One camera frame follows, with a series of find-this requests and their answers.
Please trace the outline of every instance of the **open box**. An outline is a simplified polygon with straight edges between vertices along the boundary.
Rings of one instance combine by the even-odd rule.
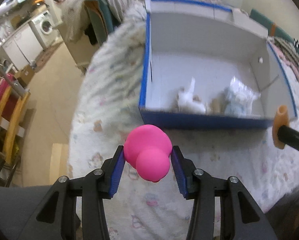
[[[147,0],[146,44],[139,109],[145,124],[176,129],[267,128],[280,105],[297,118],[268,30],[240,12],[193,0]],[[246,118],[175,113],[180,87],[196,79],[194,94],[210,102],[233,77],[259,91]]]

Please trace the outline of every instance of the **brown mat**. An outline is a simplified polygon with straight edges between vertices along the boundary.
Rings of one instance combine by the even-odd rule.
[[[35,69],[35,73],[39,72],[49,61],[51,56],[54,54],[54,52],[58,49],[58,47],[63,43],[59,42],[55,45],[52,45],[51,47],[47,48],[45,51],[42,51],[36,58],[36,64],[37,67]]]

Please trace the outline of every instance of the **blue gripper pad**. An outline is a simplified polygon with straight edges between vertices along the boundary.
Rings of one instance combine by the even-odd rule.
[[[180,193],[183,195],[183,197],[187,198],[189,193],[187,190],[186,176],[182,169],[181,161],[180,161],[179,157],[177,156],[177,153],[175,152],[174,147],[173,147],[173,150],[171,153],[171,163],[173,166],[178,189],[179,189]]]
[[[113,172],[112,172],[111,180],[110,180],[111,184],[110,184],[108,194],[111,198],[114,196],[114,194],[118,190],[118,185],[119,185],[119,182],[120,182],[121,177],[122,177],[124,165],[125,165],[125,158],[124,158],[124,152],[123,152],[123,149],[122,149],[119,156],[118,156],[118,158],[117,158],[115,167],[114,167]]]

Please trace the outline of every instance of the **metal screw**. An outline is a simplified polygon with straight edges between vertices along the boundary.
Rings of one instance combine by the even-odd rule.
[[[235,176],[230,177],[230,181],[233,183],[237,183],[239,181],[239,179]]]
[[[201,176],[201,175],[204,174],[204,171],[203,171],[202,169],[196,169],[196,170],[194,171],[194,173],[195,173],[196,175],[198,175],[198,176]]]
[[[93,171],[95,175],[101,175],[103,173],[102,169],[96,169]]]
[[[67,177],[66,177],[66,176],[61,176],[61,177],[58,178],[58,181],[59,181],[60,183],[63,183],[63,182],[65,182],[66,180],[67,180]]]

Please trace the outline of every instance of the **triangular cutout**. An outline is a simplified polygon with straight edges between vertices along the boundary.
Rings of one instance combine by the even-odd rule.
[[[253,209],[245,195],[242,192],[239,192],[238,197],[240,202],[242,222],[244,224],[258,222],[260,217],[256,214],[256,211]]]
[[[37,221],[49,223],[49,224],[54,223],[58,195],[59,195],[58,191],[53,193],[53,195],[50,197],[48,202],[42,208],[41,212],[37,215],[37,217],[36,217]]]

